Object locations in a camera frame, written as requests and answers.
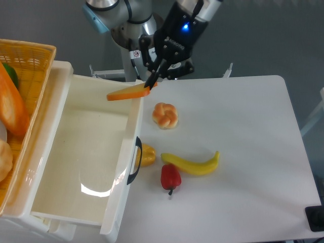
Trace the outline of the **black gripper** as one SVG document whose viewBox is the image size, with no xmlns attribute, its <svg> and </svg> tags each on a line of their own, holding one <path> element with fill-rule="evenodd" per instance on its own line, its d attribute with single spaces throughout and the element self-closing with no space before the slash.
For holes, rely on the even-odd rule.
<svg viewBox="0 0 324 243">
<path fill-rule="evenodd" d="M 153 88 L 158 78 L 178 79 L 194 72 L 192 49 L 209 23 L 208 1 L 176 1 L 162 27 L 154 36 L 141 35 L 139 46 L 143 65 L 151 73 L 145 88 Z M 154 41 L 156 58 L 149 47 Z"/>
</svg>

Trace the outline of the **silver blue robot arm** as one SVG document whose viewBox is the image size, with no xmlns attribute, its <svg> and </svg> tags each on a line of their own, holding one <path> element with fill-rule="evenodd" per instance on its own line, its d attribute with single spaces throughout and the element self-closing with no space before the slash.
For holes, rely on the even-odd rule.
<svg viewBox="0 0 324 243">
<path fill-rule="evenodd" d="M 194 72 L 192 49 L 222 1 L 175 1 L 165 19 L 151 1 L 86 1 L 83 13 L 118 45 L 125 80 L 152 88 L 159 79 Z"/>
</svg>

